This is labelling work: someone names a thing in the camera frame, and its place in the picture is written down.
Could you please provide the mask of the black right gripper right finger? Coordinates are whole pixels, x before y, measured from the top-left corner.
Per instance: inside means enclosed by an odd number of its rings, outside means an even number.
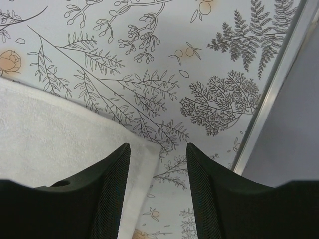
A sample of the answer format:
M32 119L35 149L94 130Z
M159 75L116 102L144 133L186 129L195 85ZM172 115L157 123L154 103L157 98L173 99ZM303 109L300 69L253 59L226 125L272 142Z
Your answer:
M262 185L213 161L192 143L186 159L200 239L318 238L318 181Z

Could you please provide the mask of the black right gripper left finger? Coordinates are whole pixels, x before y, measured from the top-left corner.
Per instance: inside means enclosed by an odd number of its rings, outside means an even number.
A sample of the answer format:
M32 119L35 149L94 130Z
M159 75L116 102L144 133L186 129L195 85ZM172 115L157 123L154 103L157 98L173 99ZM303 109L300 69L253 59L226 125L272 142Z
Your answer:
M105 159L49 187L1 180L1 238L117 238L130 154L130 145L124 143Z

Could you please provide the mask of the white towel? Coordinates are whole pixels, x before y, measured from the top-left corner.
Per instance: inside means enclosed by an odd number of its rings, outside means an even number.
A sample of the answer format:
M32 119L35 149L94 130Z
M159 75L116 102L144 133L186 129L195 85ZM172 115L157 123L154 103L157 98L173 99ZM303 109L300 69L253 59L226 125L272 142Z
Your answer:
M0 81L0 177L48 186L131 148L118 238L130 239L160 147L76 103L8 79Z

